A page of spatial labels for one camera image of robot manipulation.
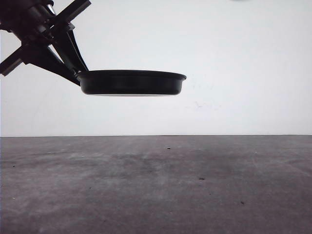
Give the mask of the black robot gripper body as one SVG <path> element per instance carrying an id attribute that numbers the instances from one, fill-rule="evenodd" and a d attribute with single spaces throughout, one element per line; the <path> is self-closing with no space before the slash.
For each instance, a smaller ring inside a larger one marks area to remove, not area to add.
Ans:
<path id="1" fill-rule="evenodd" d="M 21 63 L 27 64 L 28 46 L 48 46 L 62 61 L 52 45 L 51 31 L 74 30 L 72 20 L 90 4 L 88 0 L 75 0 L 57 14 L 52 0 L 2 0 L 0 28 L 14 34 L 21 46 L 1 62 L 0 73 L 6 76 Z"/>

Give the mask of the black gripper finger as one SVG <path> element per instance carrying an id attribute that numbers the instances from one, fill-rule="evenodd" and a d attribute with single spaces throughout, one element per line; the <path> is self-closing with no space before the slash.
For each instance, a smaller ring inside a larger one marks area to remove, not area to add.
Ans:
<path id="1" fill-rule="evenodd" d="M 71 72 L 88 71 L 88 67 L 80 54 L 73 30 L 51 31 L 51 35 L 53 37 L 53 47 Z"/>
<path id="2" fill-rule="evenodd" d="M 48 46 L 28 46 L 26 63 L 57 74 L 80 86 L 80 82 Z"/>

